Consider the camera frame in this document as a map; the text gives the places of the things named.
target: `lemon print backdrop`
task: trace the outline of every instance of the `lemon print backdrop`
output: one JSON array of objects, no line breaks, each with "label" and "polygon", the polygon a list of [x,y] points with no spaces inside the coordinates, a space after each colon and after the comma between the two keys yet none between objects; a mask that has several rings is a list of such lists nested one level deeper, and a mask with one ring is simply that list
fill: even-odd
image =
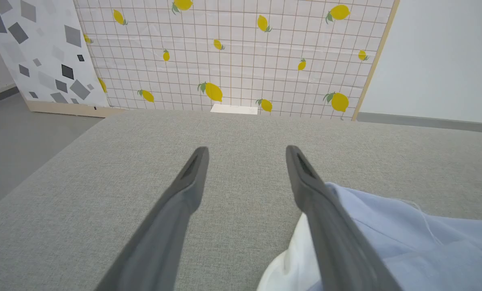
[{"label": "lemon print backdrop", "polygon": [[112,107],[350,120],[394,0],[76,0]]}]

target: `gray fabric surface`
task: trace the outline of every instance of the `gray fabric surface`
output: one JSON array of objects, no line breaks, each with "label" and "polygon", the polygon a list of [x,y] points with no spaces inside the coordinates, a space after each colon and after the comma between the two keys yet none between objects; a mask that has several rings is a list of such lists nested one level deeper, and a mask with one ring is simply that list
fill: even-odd
[{"label": "gray fabric surface", "polygon": [[299,217],[285,146],[325,181],[482,219],[482,133],[192,111],[106,118],[0,202],[0,291],[92,290],[198,146],[210,163],[176,290],[254,290]]}]

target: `crumpled fabric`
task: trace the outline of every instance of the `crumpled fabric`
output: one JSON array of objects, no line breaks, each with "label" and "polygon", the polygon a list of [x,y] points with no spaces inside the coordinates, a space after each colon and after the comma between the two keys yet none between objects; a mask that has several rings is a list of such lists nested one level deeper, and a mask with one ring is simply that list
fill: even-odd
[{"label": "crumpled fabric", "polygon": [[[404,291],[482,290],[482,221],[427,215],[396,199],[329,185]],[[323,290],[306,215],[257,290]]]}]

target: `wooden board edge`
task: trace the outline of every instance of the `wooden board edge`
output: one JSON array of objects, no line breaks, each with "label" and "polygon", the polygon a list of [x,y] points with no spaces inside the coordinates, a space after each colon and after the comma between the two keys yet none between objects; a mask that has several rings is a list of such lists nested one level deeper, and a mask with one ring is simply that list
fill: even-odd
[{"label": "wooden board edge", "polygon": [[394,17],[396,16],[396,11],[399,5],[400,5],[400,0],[395,0],[394,5],[392,5],[389,22],[387,22],[387,25],[385,26],[385,32],[383,33],[383,37],[381,38],[381,42],[378,47],[378,52],[376,53],[376,58],[372,63],[372,67],[370,68],[369,76],[367,78],[367,81],[365,82],[363,91],[361,91],[362,95],[360,96],[358,105],[356,105],[356,109],[354,110],[354,114],[352,115],[352,121],[355,121],[356,118],[358,117],[359,108],[362,106],[363,99],[365,98],[365,94],[367,93],[367,90],[370,85],[370,81],[372,79],[372,75],[376,70],[376,66],[378,66],[379,57],[381,57],[381,52],[383,51],[383,47],[385,47],[385,42],[387,42],[387,37],[389,36],[390,28],[392,27],[392,23],[394,22]]},{"label": "wooden board edge", "polygon": [[31,101],[23,99],[32,112],[44,112],[49,114],[68,114],[77,116],[91,116],[106,118],[115,114],[119,114],[125,109],[112,108],[112,107],[97,107],[89,106],[85,104],[67,104],[67,103],[55,103],[45,101]]}]

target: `lemon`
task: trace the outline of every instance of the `lemon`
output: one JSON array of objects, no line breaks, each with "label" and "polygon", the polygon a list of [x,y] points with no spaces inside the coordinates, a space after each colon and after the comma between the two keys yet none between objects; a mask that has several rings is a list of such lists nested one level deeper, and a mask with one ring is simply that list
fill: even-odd
[{"label": "lemon", "polygon": [[164,58],[164,61],[169,61],[169,52],[167,50],[164,50],[164,55],[162,55]]},{"label": "lemon", "polygon": [[119,22],[119,24],[122,24],[122,25],[128,24],[126,19],[123,18],[123,15],[115,9],[113,10],[113,18],[115,18],[115,21]]},{"label": "lemon", "polygon": [[105,93],[107,93],[107,92],[106,92],[106,84],[104,83],[104,81],[101,80],[101,78],[97,78],[97,79],[99,79],[99,83],[101,83],[101,87],[103,88],[103,91],[104,91]]},{"label": "lemon", "polygon": [[306,67],[306,59],[301,59],[298,64],[297,70],[302,71]]},{"label": "lemon", "polygon": [[367,55],[367,53],[365,51],[359,51],[358,57],[362,61],[367,61],[369,59],[369,56]]},{"label": "lemon", "polygon": [[272,31],[272,28],[268,26],[268,20],[266,20],[263,15],[259,15],[259,18],[257,19],[257,26],[259,26],[259,29],[264,32]]},{"label": "lemon", "polygon": [[85,39],[85,42],[86,42],[87,44],[92,44],[92,43],[93,43],[93,40],[91,40],[91,39],[88,37],[88,35],[83,34],[82,37]]},{"label": "lemon", "polygon": [[171,11],[173,11],[173,14],[176,15],[175,12],[181,13],[179,9],[182,11],[186,11],[186,10],[189,10],[191,6],[192,6],[191,0],[175,0],[175,2],[173,2],[173,7],[171,7]]},{"label": "lemon", "polygon": [[214,40],[214,46],[218,49],[218,50],[224,50],[225,49],[225,46],[222,46],[221,45],[221,42],[217,39]]},{"label": "lemon", "polygon": [[141,95],[148,102],[154,102],[154,97],[153,97],[153,94],[151,94],[151,92],[146,90],[138,90],[137,93]]},{"label": "lemon", "polygon": [[347,107],[349,106],[349,99],[347,96],[341,93],[332,92],[330,94],[326,94],[324,99],[329,103],[331,101],[331,106],[336,111],[345,112]]},{"label": "lemon", "polygon": [[210,99],[214,101],[222,101],[223,98],[223,92],[221,92],[221,89],[214,85],[213,83],[201,83],[198,85],[198,91],[202,91],[207,93],[207,96],[209,96]]},{"label": "lemon", "polygon": [[264,111],[272,112],[272,103],[266,99],[259,99],[256,101],[257,104],[261,105]]},{"label": "lemon", "polygon": [[337,5],[331,11],[328,12],[328,15],[326,16],[326,24],[329,24],[329,21],[334,21],[335,20],[342,20],[345,19],[347,16],[349,16],[351,12],[349,11],[349,8],[345,5]]}]

